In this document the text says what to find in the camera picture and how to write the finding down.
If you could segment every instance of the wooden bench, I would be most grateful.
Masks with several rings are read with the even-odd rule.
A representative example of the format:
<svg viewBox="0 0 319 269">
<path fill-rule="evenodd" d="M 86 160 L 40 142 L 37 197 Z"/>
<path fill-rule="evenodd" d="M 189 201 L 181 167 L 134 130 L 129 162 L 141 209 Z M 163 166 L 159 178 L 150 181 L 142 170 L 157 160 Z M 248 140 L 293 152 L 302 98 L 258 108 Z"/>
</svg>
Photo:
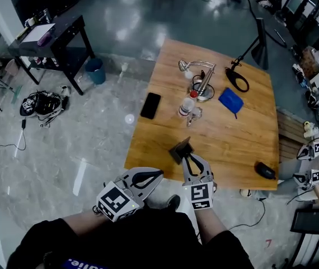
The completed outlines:
<svg viewBox="0 0 319 269">
<path fill-rule="evenodd" d="M 304 125 L 299 120 L 277 110 L 279 127 L 279 162 L 296 159 L 305 140 Z"/>
</svg>

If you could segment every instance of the blue trash bin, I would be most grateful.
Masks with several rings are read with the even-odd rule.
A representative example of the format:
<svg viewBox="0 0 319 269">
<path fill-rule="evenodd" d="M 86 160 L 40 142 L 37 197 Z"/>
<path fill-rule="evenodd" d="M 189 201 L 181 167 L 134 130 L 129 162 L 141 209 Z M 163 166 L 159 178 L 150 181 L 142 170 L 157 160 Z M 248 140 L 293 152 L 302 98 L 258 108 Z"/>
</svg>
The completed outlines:
<svg viewBox="0 0 319 269">
<path fill-rule="evenodd" d="M 101 59 L 95 58 L 88 61 L 85 65 L 85 71 L 97 85 L 104 83 L 106 80 L 105 67 Z"/>
</svg>

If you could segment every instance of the desk lamp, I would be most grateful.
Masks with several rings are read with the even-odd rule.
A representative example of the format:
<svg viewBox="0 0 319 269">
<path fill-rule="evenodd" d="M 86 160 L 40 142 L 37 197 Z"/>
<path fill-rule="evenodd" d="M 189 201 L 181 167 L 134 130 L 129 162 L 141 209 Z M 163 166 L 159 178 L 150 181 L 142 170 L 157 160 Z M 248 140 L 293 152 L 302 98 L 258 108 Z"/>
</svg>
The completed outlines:
<svg viewBox="0 0 319 269">
<path fill-rule="evenodd" d="M 193 90 L 198 92 L 198 101 L 207 101 L 214 96 L 214 89 L 209 85 L 209 80 L 212 77 L 216 64 L 203 62 L 203 61 L 193 61 L 187 63 L 183 60 L 178 62 L 178 68 L 181 72 L 185 72 L 189 69 L 190 66 L 202 66 L 209 68 L 208 72 L 205 74 L 203 80 L 197 80 L 193 83 Z"/>
<path fill-rule="evenodd" d="M 265 26 L 263 18 L 256 18 L 256 25 L 258 28 L 258 37 L 254 40 L 253 43 L 249 46 L 249 48 L 244 52 L 243 55 L 239 56 L 234 62 L 232 61 L 231 64 L 233 65 L 232 68 L 226 67 L 226 75 L 229 81 L 233 84 L 233 86 L 240 92 L 248 92 L 249 90 L 249 83 L 248 81 L 239 73 L 235 72 L 234 69 L 240 65 L 240 61 L 244 59 L 244 56 L 249 52 L 249 50 L 255 45 L 255 43 L 259 40 L 257 46 L 251 51 L 251 55 L 255 62 L 263 69 L 268 69 L 268 50 L 266 48 L 266 36 L 265 36 Z M 237 79 L 243 80 L 244 83 L 247 85 L 247 89 L 242 89 L 237 85 Z"/>
</svg>

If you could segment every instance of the white cup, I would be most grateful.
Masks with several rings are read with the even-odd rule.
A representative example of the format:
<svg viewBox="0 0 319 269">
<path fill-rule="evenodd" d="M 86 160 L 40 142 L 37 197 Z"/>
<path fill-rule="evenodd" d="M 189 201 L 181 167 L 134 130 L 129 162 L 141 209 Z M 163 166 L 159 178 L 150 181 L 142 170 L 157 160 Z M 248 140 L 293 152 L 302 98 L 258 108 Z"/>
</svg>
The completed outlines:
<svg viewBox="0 0 319 269">
<path fill-rule="evenodd" d="M 35 19 L 34 17 L 33 18 L 30 18 L 28 20 L 25 21 L 25 24 L 24 26 L 25 27 L 31 27 L 31 26 L 34 26 L 35 25 Z"/>
</svg>

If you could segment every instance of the bottle cap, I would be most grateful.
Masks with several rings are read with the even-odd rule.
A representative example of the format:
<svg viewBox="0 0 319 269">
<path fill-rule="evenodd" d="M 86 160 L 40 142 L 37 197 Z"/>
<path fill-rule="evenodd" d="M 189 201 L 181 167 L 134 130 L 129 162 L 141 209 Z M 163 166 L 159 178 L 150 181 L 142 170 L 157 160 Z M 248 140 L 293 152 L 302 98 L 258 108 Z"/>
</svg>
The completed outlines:
<svg viewBox="0 0 319 269">
<path fill-rule="evenodd" d="M 198 93 L 197 93 L 197 91 L 191 91 L 191 93 L 189 94 L 189 96 L 192 98 L 192 99 L 194 99 L 194 98 L 197 98 L 198 97 Z"/>
</svg>

